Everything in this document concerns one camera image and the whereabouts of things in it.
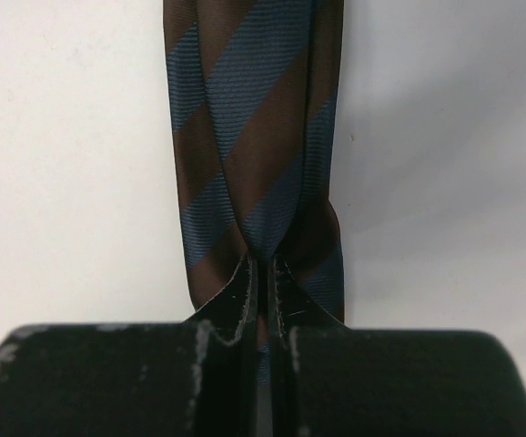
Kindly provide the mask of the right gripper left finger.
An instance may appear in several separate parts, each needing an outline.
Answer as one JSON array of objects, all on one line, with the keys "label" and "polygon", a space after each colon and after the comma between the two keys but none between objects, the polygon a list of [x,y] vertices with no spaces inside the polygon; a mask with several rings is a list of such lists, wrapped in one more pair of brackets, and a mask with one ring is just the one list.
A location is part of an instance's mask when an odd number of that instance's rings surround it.
[{"label": "right gripper left finger", "polygon": [[230,281],[187,323],[196,328],[195,436],[253,436],[257,407],[257,262],[245,256]]}]

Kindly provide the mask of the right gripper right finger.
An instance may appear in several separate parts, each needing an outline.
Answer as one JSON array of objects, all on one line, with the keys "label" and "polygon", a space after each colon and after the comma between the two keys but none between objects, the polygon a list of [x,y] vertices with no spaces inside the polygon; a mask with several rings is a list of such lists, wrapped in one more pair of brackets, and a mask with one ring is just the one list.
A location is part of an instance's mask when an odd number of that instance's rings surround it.
[{"label": "right gripper right finger", "polygon": [[294,366],[289,333],[297,327],[321,330],[345,325],[325,311],[294,279],[283,257],[268,263],[268,326],[273,434],[295,436],[296,401],[292,399]]}]

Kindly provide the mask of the dark striped necktie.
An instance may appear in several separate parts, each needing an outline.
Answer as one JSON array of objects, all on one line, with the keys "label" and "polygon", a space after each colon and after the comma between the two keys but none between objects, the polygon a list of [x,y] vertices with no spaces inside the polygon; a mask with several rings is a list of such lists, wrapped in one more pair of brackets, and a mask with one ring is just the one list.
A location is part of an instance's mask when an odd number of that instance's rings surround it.
[{"label": "dark striped necktie", "polygon": [[344,317],[329,178],[340,1],[166,1],[163,26],[177,195],[191,301],[245,255],[285,258],[298,285]]}]

